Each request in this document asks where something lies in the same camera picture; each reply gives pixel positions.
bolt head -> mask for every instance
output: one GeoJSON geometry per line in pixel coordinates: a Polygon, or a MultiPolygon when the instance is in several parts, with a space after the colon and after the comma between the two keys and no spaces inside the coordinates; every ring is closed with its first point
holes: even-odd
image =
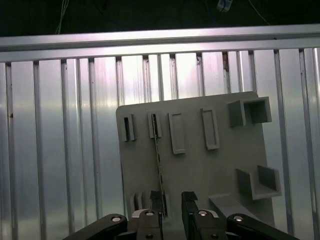
{"type": "Polygon", "coordinates": [[[112,218],[112,222],[119,222],[120,220],[121,220],[121,217],[119,217],[119,216],[114,216],[112,218]]]}
{"type": "Polygon", "coordinates": [[[206,211],[199,211],[198,214],[201,215],[201,216],[206,216],[207,212],[206,211]]]}
{"type": "Polygon", "coordinates": [[[145,213],[145,215],[147,215],[147,216],[153,216],[155,213],[153,212],[153,211],[147,211],[146,213],[145,213]]]}
{"type": "Polygon", "coordinates": [[[152,234],[148,234],[148,235],[145,236],[145,238],[146,238],[146,239],[153,239],[154,236],[153,236],[152,234]]]}
{"type": "Polygon", "coordinates": [[[237,222],[242,222],[244,220],[241,216],[234,216],[233,219],[236,220],[237,222]]]}

cable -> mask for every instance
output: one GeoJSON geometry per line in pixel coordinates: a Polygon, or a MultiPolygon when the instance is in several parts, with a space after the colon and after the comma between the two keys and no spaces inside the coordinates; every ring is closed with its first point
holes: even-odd
{"type": "Polygon", "coordinates": [[[255,10],[255,12],[259,15],[259,17],[268,25],[271,25],[259,12],[258,10],[256,9],[256,7],[252,4],[251,0],[248,0],[251,7],[255,10]]]}
{"type": "Polygon", "coordinates": [[[58,27],[55,30],[55,34],[60,34],[60,32],[61,32],[62,20],[64,19],[68,5],[69,5],[69,0],[62,0],[60,21],[59,21],[58,27]]]}

